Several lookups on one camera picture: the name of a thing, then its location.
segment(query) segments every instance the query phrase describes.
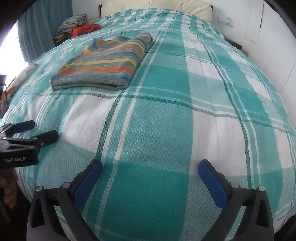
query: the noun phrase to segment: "folded clothing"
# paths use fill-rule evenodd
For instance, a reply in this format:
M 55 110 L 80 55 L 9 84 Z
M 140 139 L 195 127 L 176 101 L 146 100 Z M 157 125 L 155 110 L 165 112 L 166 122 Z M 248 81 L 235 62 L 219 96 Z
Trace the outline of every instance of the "folded clothing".
M 87 21 L 87 14 L 80 14 L 67 18 L 57 29 L 56 36 L 62 33 L 72 33 L 72 30 L 77 26 L 81 26 Z
M 97 30 L 102 29 L 100 25 L 96 24 L 92 24 L 92 25 L 84 25 L 78 28 L 74 28 L 72 31 L 72 37 L 75 38 L 79 35 L 82 34 L 88 34 Z
M 77 56 L 66 62 L 50 84 L 54 90 L 91 86 L 111 90 L 127 88 L 148 45 L 149 33 L 135 38 L 93 39 Z

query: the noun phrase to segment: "bright window light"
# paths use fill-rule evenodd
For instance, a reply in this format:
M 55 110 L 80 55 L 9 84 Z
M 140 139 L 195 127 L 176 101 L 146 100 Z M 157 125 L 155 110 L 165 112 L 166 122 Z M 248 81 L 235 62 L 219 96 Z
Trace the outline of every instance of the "bright window light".
M 20 50 L 16 22 L 0 46 L 0 73 L 7 75 L 5 81 L 6 86 L 8 86 L 26 66 L 28 66 L 28 63 L 24 61 L 22 51 Z

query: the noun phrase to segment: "folded striped sweater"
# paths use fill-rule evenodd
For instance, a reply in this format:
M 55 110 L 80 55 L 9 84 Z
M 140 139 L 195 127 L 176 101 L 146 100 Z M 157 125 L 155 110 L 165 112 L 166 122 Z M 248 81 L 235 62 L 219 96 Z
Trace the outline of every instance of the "folded striped sweater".
M 78 86 L 111 90 L 127 88 L 152 41 L 149 33 L 132 39 L 124 36 L 109 41 L 94 38 L 61 67 L 50 84 L 54 90 Z

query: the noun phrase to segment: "gray fabric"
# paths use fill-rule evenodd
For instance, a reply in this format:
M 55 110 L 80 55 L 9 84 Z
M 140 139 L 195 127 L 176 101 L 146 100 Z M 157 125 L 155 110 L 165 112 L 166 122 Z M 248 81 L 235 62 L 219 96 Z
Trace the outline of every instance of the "gray fabric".
M 73 28 L 81 26 L 87 21 L 87 14 L 81 14 L 66 19 L 58 28 L 56 35 L 72 33 Z

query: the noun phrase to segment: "bed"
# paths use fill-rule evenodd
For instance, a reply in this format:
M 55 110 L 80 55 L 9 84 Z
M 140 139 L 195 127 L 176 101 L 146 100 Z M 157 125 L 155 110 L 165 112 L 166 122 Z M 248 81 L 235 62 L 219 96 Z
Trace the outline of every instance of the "bed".
M 99 158 L 103 174 L 79 211 L 100 240 L 201 240 L 221 212 L 197 174 L 208 159 L 229 181 L 263 185 L 279 230 L 296 213 L 296 137 L 262 71 L 213 25 L 183 12 L 126 10 L 96 23 L 103 29 L 34 61 L 39 66 L 2 120 L 35 121 L 17 137 L 60 135 L 38 165 L 18 169 L 27 198 L 38 185 L 71 181 Z M 51 76 L 93 38 L 144 31 L 154 41 L 127 89 L 51 89 Z

